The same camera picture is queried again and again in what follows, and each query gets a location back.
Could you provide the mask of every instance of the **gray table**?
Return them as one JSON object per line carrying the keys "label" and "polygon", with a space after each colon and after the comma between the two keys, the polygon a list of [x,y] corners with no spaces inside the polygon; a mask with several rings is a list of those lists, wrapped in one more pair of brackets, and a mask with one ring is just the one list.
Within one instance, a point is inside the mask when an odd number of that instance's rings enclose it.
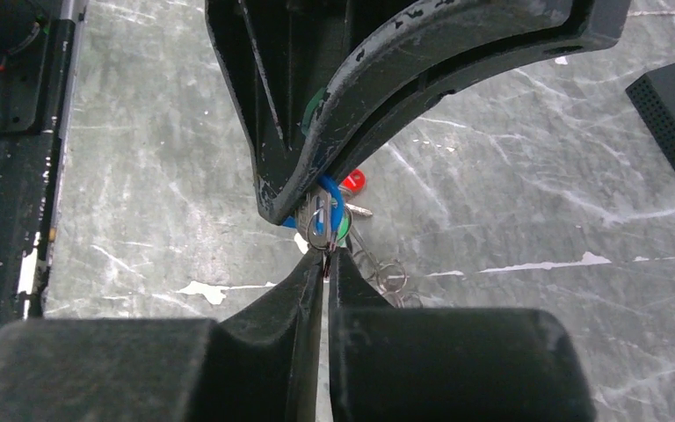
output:
{"label": "gray table", "polygon": [[[90,4],[49,317],[224,318],[301,255],[257,215],[203,6]],[[353,201],[424,306],[560,318],[605,421],[675,420],[675,175],[623,91],[672,62],[675,0],[635,1],[616,48],[445,99],[361,166]]]}

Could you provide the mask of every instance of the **marble surface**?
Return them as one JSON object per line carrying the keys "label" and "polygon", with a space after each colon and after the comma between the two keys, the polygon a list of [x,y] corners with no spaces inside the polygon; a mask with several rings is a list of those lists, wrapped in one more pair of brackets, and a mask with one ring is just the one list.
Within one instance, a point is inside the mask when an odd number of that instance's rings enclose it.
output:
{"label": "marble surface", "polygon": [[[675,420],[675,175],[624,89],[675,62],[675,0],[620,44],[442,101],[362,166],[353,203],[426,307],[547,309],[603,421]],[[301,252],[257,214],[202,0],[90,3],[47,317],[225,318]],[[319,420],[331,420],[322,350]]]}

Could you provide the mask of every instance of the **red round object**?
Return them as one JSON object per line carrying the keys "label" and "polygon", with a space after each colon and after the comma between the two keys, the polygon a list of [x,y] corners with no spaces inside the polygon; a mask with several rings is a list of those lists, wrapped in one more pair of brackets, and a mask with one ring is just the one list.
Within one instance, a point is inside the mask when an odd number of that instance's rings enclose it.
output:
{"label": "red round object", "polygon": [[364,176],[363,171],[356,169],[351,171],[351,174],[343,180],[341,186],[351,191],[355,196],[366,187],[366,176]]}

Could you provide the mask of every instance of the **gray marble tabletop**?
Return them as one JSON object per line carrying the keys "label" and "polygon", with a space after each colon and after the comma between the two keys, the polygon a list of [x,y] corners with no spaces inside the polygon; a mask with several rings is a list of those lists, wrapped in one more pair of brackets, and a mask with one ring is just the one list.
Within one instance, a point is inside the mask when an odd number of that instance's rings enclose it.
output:
{"label": "gray marble tabletop", "polygon": [[[48,317],[225,318],[299,260],[257,214],[203,7],[90,2]],[[603,421],[675,421],[675,174],[624,93],[672,62],[675,0],[636,0],[617,47],[442,101],[361,165],[353,201],[411,302],[555,314]],[[326,365],[324,347],[322,421]]]}

